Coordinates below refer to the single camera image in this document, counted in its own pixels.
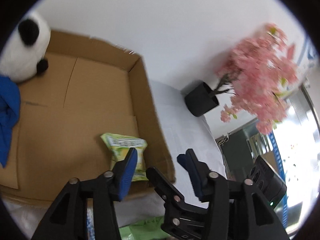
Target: white wall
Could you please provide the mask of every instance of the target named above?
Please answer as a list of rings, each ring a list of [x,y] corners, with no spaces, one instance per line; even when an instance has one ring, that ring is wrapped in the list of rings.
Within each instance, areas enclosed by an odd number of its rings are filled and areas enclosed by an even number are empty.
[[[37,9],[53,28],[142,54],[149,78],[180,90],[194,80],[213,85],[213,68],[226,50],[265,22],[278,24],[298,50],[303,41],[303,31],[277,0],[43,0]],[[219,100],[223,107],[229,96]],[[221,107],[206,115],[215,137],[252,118],[244,112],[224,124]]]

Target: white tablecloth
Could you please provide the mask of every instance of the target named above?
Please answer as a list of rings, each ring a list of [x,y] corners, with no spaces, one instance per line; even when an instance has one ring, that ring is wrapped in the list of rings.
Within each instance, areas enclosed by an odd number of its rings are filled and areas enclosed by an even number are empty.
[[[186,108],[180,91],[151,81],[156,111],[176,171],[175,187],[187,203],[207,207],[194,196],[188,173],[177,163],[177,156],[193,148],[197,158],[209,168],[226,176],[220,150],[213,139],[205,117],[194,117]],[[164,215],[164,201],[155,193],[115,204],[119,227],[148,217]],[[45,213],[43,209],[7,203],[12,217],[28,237],[31,237]]]

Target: metal rivet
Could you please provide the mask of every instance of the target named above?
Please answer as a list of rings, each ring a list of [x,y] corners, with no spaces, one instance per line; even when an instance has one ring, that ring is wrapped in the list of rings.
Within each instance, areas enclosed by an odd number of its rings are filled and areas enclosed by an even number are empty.
[[[177,195],[175,195],[174,197],[173,197],[173,199],[175,200],[175,201],[177,201],[177,202],[180,202],[180,198],[179,198],[179,196],[177,196]]]
[[[69,179],[69,183],[70,183],[70,184],[77,184],[78,181],[79,181],[78,178],[71,178],[71,179]]]
[[[245,179],[244,183],[249,186],[253,185],[253,181],[251,179]]]
[[[215,171],[211,171],[211,172],[209,173],[209,177],[210,177],[210,178],[213,178],[213,179],[216,179],[217,177],[219,177],[219,174],[216,173]]]
[[[180,225],[180,221],[177,218],[172,219],[172,223],[176,226]]]
[[[103,176],[105,176],[106,178],[111,178],[113,176],[113,172],[112,171],[106,171],[105,173],[103,173]]]

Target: green snack bag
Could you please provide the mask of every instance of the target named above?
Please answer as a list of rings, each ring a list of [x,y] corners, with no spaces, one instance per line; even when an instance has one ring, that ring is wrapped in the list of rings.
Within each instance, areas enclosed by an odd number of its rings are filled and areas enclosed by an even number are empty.
[[[164,239],[170,236],[162,231],[164,217],[145,219],[134,224],[119,228],[122,240],[152,240]]]
[[[102,134],[101,139],[112,152],[111,170],[115,166],[116,162],[124,160],[129,149],[134,147],[137,150],[138,161],[132,181],[148,180],[146,177],[146,166],[143,159],[143,151],[147,147],[147,142],[145,140],[133,136],[114,133]]]

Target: blue towel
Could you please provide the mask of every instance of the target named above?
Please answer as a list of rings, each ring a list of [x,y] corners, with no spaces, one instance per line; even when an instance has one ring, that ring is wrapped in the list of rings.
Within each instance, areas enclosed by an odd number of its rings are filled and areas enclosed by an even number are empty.
[[[19,119],[20,91],[8,77],[0,76],[0,163],[4,168],[10,150],[12,128]]]

